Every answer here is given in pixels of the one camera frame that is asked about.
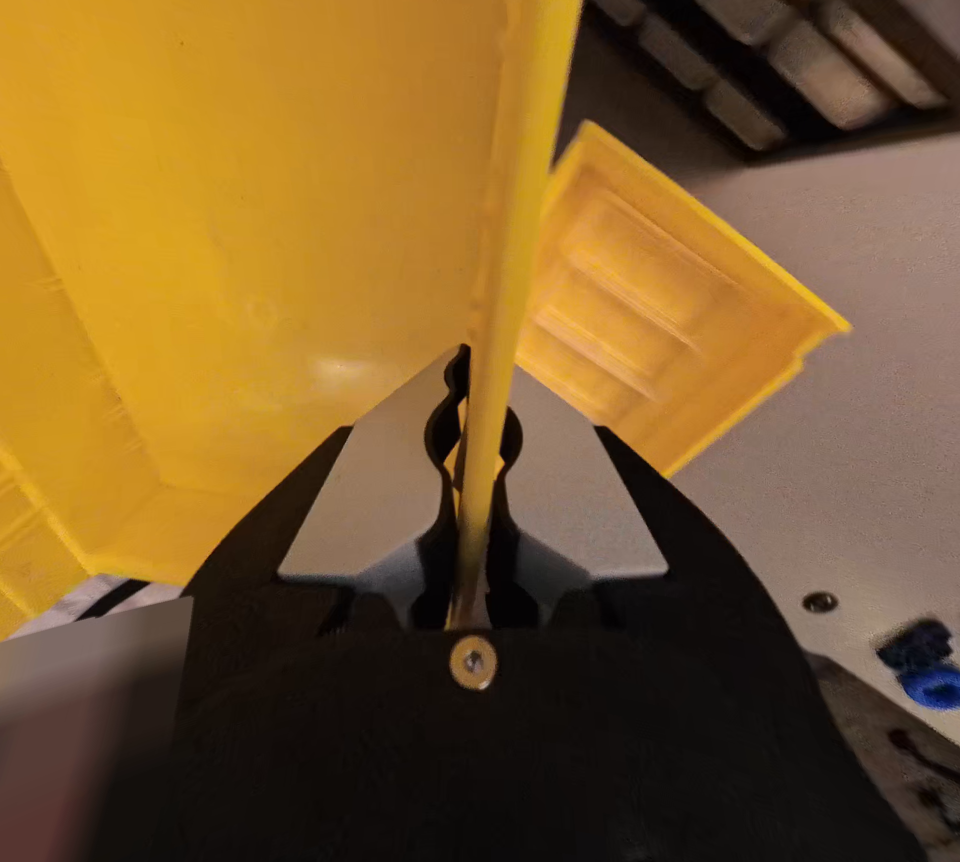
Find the blue plastic object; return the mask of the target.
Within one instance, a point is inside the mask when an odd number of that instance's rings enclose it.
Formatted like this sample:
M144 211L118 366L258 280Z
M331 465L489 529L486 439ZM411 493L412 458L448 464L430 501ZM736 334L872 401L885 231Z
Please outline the blue plastic object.
M931 711L957 711L959 668L952 639L944 623L926 618L886 639L875 654L909 700Z

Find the yellow plastic bin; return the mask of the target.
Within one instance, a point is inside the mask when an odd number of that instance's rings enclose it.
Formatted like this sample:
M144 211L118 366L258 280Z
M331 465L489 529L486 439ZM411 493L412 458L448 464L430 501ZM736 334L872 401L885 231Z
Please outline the yellow plastic bin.
M614 135L580 125L544 196L516 361L661 475L851 329Z
M466 340L582 0L2 0L2 636Z

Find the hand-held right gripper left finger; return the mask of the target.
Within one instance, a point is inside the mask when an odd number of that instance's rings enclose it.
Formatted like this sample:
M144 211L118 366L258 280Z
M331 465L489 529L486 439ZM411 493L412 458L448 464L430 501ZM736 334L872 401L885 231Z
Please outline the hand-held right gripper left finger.
M471 352L460 345L364 414L279 565L288 583L384 597L405 628L448 620L459 529L455 469Z

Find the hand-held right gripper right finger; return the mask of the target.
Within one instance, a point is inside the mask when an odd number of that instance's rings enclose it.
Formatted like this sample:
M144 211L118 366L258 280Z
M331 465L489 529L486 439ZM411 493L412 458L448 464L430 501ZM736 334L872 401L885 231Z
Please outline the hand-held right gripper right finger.
M535 628L570 592L661 578L668 563L594 424L512 373L488 535L488 617Z

